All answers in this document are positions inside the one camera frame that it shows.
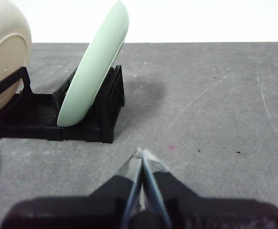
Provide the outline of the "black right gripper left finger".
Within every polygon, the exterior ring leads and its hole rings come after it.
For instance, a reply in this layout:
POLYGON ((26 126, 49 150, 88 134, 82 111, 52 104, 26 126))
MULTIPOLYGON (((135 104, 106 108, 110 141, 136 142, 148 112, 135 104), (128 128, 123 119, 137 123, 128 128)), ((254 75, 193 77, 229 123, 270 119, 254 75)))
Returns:
POLYGON ((124 229, 139 201, 142 151, 88 196, 38 197, 9 210, 2 229, 124 229))

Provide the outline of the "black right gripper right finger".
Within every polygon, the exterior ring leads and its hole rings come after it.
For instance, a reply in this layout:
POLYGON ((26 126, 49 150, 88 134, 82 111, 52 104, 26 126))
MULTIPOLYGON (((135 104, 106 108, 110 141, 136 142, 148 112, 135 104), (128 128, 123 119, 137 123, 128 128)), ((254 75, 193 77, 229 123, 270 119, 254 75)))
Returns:
POLYGON ((142 152, 142 165, 149 205, 170 229, 278 229, 278 208, 273 204, 202 197, 148 150, 142 152))

